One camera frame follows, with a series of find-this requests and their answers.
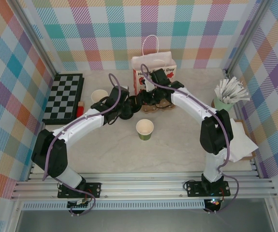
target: black mounting plate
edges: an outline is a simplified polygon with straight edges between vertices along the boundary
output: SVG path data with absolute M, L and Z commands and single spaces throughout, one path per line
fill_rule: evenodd
M 95 198 L 99 198 L 100 192 L 101 192 L 101 183 L 85 183 L 84 191 L 91 193 L 92 195 L 95 196 Z M 73 190 L 65 187 L 64 185 L 59 185 L 57 197 L 58 198 L 82 198 L 83 199 L 83 198 L 85 198 L 85 194 L 73 191 Z
M 227 181 L 222 181 L 221 186 L 219 189 L 214 191 L 212 194 L 207 195 L 206 191 L 203 189 L 201 185 L 201 181 L 189 181 L 186 183 L 186 190 L 187 190 L 187 196 L 188 197 L 206 197 L 206 196 L 211 196 L 211 197 L 229 197 L 230 194 L 230 189 L 229 189 L 229 184 Z

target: gray floor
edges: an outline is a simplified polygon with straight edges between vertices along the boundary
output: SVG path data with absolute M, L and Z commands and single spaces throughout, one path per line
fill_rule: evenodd
M 271 232 L 271 228 L 264 200 L 247 199 L 236 200 L 217 215 L 203 210 L 94 210 L 71 217 L 67 211 L 23 211 L 16 232 Z

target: white paper cup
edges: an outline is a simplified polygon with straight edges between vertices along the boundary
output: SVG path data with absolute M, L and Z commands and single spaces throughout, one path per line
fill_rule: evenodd
M 109 96 L 108 92 L 103 89 L 98 89 L 92 92 L 91 100 L 93 103 L 100 101 L 102 98 Z
M 148 119 L 141 119 L 135 126 L 140 139 L 149 140 L 154 130 L 154 124 Z

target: white napkin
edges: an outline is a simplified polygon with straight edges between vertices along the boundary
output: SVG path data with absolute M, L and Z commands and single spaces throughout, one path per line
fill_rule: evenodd
M 243 157 L 251 156 L 258 146 L 245 134 L 242 122 L 230 119 L 234 139 L 230 142 L 230 161 L 237 162 Z

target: metal rail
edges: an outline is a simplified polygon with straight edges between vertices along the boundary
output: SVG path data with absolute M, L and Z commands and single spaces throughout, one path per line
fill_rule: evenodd
M 240 183 L 238 198 L 271 198 L 277 193 L 270 179 L 261 179 L 256 170 L 226 172 L 235 176 Z M 187 197 L 183 183 L 200 180 L 201 172 L 191 173 L 119 173 L 81 174 L 88 182 L 102 183 L 101 200 L 173 200 L 209 199 L 208 197 Z M 12 199 L 16 201 L 57 201 L 57 181 L 42 174 L 30 174 L 29 180 L 18 182 Z M 231 197 L 236 193 L 236 182 L 226 179 L 231 189 Z
M 80 206 L 76 210 L 90 208 Z M 93 210 L 139 210 L 139 209 L 203 209 L 204 200 L 137 200 L 137 201 L 102 201 L 97 200 Z M 70 210 L 67 201 L 25 201 L 22 210 Z

